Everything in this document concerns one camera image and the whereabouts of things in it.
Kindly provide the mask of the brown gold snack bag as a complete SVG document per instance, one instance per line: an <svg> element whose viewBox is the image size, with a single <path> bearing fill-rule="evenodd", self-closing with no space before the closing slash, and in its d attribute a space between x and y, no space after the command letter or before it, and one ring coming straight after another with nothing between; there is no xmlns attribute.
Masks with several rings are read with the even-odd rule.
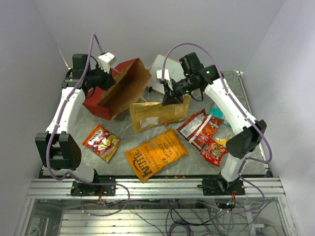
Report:
<svg viewBox="0 0 315 236"><path fill-rule="evenodd" d="M134 133L170 123L188 116L190 96L184 95L180 104L162 106L160 102L133 103L129 106Z"/></svg>

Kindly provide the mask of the red brown paper bag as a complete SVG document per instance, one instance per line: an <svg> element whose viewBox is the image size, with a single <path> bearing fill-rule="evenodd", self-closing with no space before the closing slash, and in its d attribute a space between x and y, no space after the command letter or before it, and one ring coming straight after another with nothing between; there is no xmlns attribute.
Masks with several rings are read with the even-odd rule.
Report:
<svg viewBox="0 0 315 236"><path fill-rule="evenodd" d="M138 101L151 79L140 58L119 63L112 72L116 84L108 91L97 87L90 91L83 105L93 115L113 120Z"/></svg>

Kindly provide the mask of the red Doritos chips bag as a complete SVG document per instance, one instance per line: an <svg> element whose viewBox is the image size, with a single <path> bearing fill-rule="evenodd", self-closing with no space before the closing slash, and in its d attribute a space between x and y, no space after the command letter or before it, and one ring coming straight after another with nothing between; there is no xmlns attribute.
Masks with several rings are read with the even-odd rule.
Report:
<svg viewBox="0 0 315 236"><path fill-rule="evenodd" d="M203 109L194 113L176 131L201 152L222 123L223 119L208 114Z"/></svg>

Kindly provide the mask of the teal snack pouch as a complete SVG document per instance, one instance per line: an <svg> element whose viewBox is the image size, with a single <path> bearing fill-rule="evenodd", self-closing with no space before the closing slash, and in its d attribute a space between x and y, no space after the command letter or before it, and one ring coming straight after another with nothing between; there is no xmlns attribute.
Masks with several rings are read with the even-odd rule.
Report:
<svg viewBox="0 0 315 236"><path fill-rule="evenodd" d="M223 119L223 124L225 124L226 126L230 126L230 123L226 119L226 116L223 114L223 112L221 111L221 109L218 107L218 105L215 102L213 102L211 105L210 114L217 118Z"/></svg>

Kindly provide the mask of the orange Kettle chips bag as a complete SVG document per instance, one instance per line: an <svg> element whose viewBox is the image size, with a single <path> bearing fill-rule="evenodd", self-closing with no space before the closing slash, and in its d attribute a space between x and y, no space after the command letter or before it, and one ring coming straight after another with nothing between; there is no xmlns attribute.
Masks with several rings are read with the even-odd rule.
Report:
<svg viewBox="0 0 315 236"><path fill-rule="evenodd" d="M142 182L188 154L171 128L146 143L125 152L133 172Z"/></svg>

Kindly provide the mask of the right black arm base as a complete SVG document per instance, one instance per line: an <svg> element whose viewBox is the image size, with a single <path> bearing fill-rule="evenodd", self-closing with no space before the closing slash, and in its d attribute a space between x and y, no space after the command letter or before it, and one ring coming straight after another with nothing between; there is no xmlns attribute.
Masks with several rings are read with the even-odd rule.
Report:
<svg viewBox="0 0 315 236"><path fill-rule="evenodd" d="M202 189L204 196L220 196L220 195L245 195L245 187L243 181L237 180L236 183L228 188L221 187L221 181L218 177L204 178L197 188Z"/></svg>

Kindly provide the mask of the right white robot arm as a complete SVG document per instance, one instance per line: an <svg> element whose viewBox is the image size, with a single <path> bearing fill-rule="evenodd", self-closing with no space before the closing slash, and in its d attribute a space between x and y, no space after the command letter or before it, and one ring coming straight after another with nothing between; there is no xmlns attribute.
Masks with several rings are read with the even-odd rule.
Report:
<svg viewBox="0 0 315 236"><path fill-rule="evenodd" d="M264 120L257 120L237 99L226 80L215 65L205 67L195 52L180 59L184 78L174 81L167 69L156 71L157 82L163 84L163 105L182 102L185 94L200 90L201 94L210 97L225 115L234 136L227 141L228 156L220 172L217 189L226 195L234 189L234 182L239 174L245 158L259 145L267 124Z"/></svg>

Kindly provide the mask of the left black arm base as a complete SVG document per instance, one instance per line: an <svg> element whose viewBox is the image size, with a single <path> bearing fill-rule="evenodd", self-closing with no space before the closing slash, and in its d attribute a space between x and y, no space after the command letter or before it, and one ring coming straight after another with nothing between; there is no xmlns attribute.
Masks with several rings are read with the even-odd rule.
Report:
<svg viewBox="0 0 315 236"><path fill-rule="evenodd" d="M74 181L72 183L70 195L73 197L114 196L115 192L115 185L90 185Z"/></svg>

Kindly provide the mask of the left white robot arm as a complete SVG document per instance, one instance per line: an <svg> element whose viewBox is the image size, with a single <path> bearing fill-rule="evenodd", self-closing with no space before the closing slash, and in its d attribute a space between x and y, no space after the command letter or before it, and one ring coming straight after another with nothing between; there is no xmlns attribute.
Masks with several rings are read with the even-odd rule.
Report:
<svg viewBox="0 0 315 236"><path fill-rule="evenodd" d="M37 146L42 164L51 177L63 180L71 176L83 182L83 189L89 195L100 191L100 182L95 180L96 171L82 161L82 153L71 133L81 105L90 90L109 90L115 85L112 64L115 56L108 52L95 59L91 69L88 54L74 54L73 67L62 82L60 103L49 126L43 133L37 133Z"/></svg>

